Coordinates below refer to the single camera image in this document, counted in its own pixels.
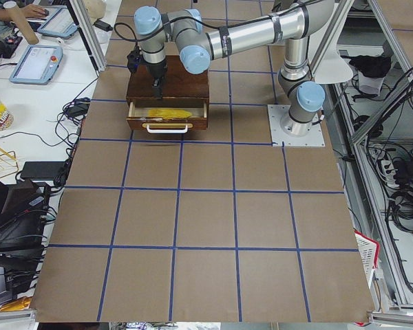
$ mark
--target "robotic arm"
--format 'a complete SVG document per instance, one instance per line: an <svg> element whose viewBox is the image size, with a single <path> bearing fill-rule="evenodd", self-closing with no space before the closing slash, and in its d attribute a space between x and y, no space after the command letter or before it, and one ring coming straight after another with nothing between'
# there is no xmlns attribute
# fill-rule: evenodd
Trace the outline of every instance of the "robotic arm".
<svg viewBox="0 0 413 330"><path fill-rule="evenodd" d="M324 90L310 81L308 68L308 36L329 20L335 0L301 1L280 12L204 33L200 13L196 9L161 14L154 7L141 7L134 15L142 50L142 63L153 76L155 96L162 96L162 82L167 70L164 44L176 43L180 60L191 74L201 74L210 62L238 52L286 39L284 64L279 83L290 99L291 107L282 128L288 134L307 133L315 112L324 101ZM137 54L129 57L128 67Z"/></svg>

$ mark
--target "wooden drawer box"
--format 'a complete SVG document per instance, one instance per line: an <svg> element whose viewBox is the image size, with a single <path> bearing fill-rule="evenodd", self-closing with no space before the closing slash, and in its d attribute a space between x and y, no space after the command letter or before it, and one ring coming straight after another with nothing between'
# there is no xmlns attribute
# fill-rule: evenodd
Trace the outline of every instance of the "wooden drawer box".
<svg viewBox="0 0 413 330"><path fill-rule="evenodd" d="M189 74L179 56L167 56L168 71L162 87L162 100L153 96L153 78L141 65L130 76L126 99L129 103L127 122L131 129L150 133L184 133L188 130L207 129L209 109L208 72ZM150 110L182 109L188 118L164 119L150 116Z"/></svg>

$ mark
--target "keyboard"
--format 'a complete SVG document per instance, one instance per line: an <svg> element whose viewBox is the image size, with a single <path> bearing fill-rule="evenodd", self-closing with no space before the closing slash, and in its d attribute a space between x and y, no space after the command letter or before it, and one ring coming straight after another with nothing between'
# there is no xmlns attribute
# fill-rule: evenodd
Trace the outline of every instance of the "keyboard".
<svg viewBox="0 0 413 330"><path fill-rule="evenodd" d="M69 0L53 0L52 6L66 6Z"/></svg>

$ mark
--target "open drawer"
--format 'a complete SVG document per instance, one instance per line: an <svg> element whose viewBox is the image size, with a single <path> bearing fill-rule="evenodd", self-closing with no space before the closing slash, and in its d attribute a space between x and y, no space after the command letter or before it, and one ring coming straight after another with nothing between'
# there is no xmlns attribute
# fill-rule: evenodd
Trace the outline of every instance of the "open drawer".
<svg viewBox="0 0 413 330"><path fill-rule="evenodd" d="M127 122L131 129L149 133L186 133L188 130L207 129L208 106L202 100L136 100L130 102Z"/></svg>

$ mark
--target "yellow object in drawer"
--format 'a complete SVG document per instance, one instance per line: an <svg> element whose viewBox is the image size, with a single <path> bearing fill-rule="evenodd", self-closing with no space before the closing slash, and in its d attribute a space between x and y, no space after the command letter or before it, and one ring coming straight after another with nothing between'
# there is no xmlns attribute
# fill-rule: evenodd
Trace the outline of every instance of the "yellow object in drawer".
<svg viewBox="0 0 413 330"><path fill-rule="evenodd" d="M193 114L189 111L174 108L150 109L147 117L162 119L184 119L190 118Z"/></svg>

